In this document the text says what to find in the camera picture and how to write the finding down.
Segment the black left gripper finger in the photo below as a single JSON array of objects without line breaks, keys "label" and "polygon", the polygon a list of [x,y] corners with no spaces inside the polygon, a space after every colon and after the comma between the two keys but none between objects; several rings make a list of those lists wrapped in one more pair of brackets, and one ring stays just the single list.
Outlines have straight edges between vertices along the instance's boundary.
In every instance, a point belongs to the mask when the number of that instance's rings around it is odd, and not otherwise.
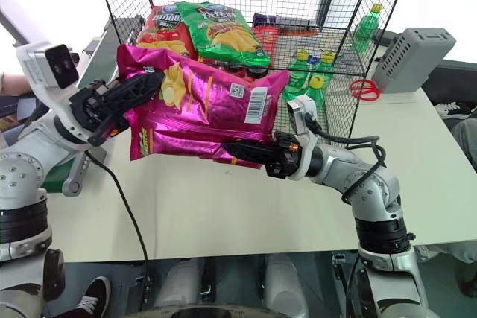
[{"label": "black left gripper finger", "polygon": [[108,108],[135,108],[159,91],[165,75],[160,72],[138,74],[107,91]]},{"label": "black left gripper finger", "polygon": [[94,130],[88,138],[88,142],[93,147],[101,146],[111,136],[125,131],[130,125],[124,114],[128,108],[108,109],[106,107],[97,107],[89,111],[94,120]]}]

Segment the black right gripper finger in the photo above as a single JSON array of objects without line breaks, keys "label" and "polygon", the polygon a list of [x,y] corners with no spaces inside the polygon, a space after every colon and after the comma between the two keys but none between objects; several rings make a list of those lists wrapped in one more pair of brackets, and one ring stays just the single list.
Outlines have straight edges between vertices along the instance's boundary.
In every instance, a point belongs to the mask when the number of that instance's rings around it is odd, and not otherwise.
[{"label": "black right gripper finger", "polygon": [[272,144],[235,141],[223,143],[221,147],[237,159],[264,165],[267,169],[277,165],[277,150]]}]

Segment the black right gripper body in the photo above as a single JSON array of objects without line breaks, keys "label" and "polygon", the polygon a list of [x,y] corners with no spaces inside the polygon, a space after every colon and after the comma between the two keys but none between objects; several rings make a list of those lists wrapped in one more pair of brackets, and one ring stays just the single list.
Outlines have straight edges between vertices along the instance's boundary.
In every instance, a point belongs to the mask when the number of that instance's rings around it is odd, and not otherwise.
[{"label": "black right gripper body", "polygon": [[299,142],[295,135],[275,132],[272,160],[265,164],[269,177],[286,179],[299,168]]}]

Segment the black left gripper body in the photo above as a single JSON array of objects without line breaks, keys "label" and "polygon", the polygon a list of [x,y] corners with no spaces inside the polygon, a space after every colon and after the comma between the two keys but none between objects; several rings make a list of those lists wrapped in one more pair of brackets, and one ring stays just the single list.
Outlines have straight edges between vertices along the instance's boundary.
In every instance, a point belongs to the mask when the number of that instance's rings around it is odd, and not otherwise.
[{"label": "black left gripper body", "polygon": [[69,98],[70,108],[75,120],[82,128],[91,132],[94,130],[93,119],[89,111],[97,107],[107,107],[107,87],[104,80],[94,80],[86,87],[80,89]]}]

